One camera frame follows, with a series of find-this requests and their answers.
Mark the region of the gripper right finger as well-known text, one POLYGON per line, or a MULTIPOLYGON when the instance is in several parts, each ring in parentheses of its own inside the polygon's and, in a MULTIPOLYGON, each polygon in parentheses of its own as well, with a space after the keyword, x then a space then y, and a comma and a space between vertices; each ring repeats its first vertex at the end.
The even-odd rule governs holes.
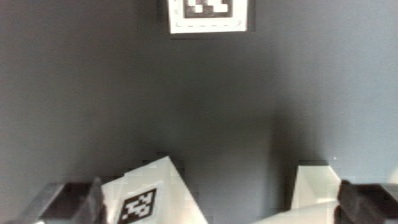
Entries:
POLYGON ((340 181, 333 224, 398 224, 398 184, 340 181))

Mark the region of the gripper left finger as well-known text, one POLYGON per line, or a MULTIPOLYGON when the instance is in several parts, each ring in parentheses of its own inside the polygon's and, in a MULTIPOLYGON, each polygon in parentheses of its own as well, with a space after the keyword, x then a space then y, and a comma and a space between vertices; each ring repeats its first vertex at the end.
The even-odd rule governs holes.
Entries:
POLYGON ((100 180, 49 183, 17 217, 17 224, 106 224, 100 180))

